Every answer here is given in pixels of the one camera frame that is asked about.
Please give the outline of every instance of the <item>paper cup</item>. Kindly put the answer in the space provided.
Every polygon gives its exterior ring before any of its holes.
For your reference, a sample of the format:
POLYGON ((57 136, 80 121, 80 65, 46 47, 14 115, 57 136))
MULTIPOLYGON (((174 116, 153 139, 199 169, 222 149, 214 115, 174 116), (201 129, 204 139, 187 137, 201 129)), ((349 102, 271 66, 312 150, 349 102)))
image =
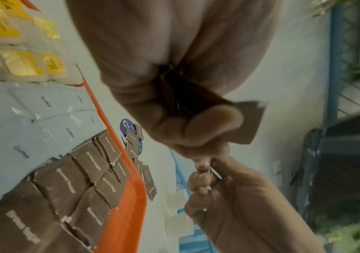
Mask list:
POLYGON ((185 212, 172 216, 165 221, 167 237, 183 237, 194 234, 194 223, 185 212))
POLYGON ((182 189, 174 194, 166 197, 166 204, 169 210, 179 210, 184 208, 185 203, 188 200, 187 190, 182 189))

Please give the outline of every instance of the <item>wire rack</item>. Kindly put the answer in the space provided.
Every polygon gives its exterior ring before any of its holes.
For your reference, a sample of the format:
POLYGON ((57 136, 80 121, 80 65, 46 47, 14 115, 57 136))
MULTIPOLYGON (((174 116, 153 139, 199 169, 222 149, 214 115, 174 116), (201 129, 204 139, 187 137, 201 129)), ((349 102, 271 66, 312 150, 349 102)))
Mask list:
POLYGON ((325 123, 360 113, 360 83, 352 81, 350 66, 360 60, 360 0, 331 13, 330 78, 325 123))

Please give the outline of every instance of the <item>orange tray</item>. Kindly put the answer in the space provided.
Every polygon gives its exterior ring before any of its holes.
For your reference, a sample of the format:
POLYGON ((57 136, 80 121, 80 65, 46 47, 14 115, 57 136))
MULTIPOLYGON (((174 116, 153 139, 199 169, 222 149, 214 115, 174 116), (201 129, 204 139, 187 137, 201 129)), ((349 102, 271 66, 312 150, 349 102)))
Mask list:
MULTIPOLYGON (((39 11, 28 0, 21 1, 28 8, 39 11)), ((147 191, 144 181, 130 157, 127 155, 125 148, 115 134, 87 82, 84 81, 83 84, 78 86, 86 88, 97 108, 98 115, 108 128, 113 141, 123 153, 121 159, 129 167, 131 172, 119 208, 112 209, 108 224, 97 245, 95 253, 136 253, 144 223, 145 210, 147 208, 147 191)))

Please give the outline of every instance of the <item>round blue label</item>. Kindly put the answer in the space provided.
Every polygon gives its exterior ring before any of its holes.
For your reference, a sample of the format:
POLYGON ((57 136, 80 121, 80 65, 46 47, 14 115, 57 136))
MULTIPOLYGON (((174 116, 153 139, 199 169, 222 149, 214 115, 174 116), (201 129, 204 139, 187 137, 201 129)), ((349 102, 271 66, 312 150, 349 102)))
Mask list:
MULTIPOLYGON (((133 122, 129 119, 122 119, 122 121, 120 122, 120 132, 122 133, 122 142, 125 145, 125 147, 127 146, 127 141, 126 141, 126 130, 127 128, 130 128, 130 130, 134 133, 137 134, 137 129, 135 127, 135 125, 133 124, 133 122)), ((141 153, 143 152, 143 141, 138 138, 138 155, 141 155, 141 153)))

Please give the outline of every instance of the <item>human hand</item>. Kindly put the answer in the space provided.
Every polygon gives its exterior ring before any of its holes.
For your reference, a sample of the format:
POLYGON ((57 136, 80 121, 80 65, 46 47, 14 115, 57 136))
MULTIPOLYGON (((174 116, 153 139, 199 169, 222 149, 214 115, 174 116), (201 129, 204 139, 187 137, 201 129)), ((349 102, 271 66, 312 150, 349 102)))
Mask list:
POLYGON ((221 253, 325 252, 267 178, 231 157, 213 159, 211 166, 222 179, 198 168, 188 180, 194 194, 184 210, 221 253))
POLYGON ((229 152, 219 136, 240 127, 240 111, 170 115, 155 85, 159 69, 172 64, 219 95, 234 90, 266 53, 284 0, 66 1, 103 82, 153 139, 191 159, 229 152))

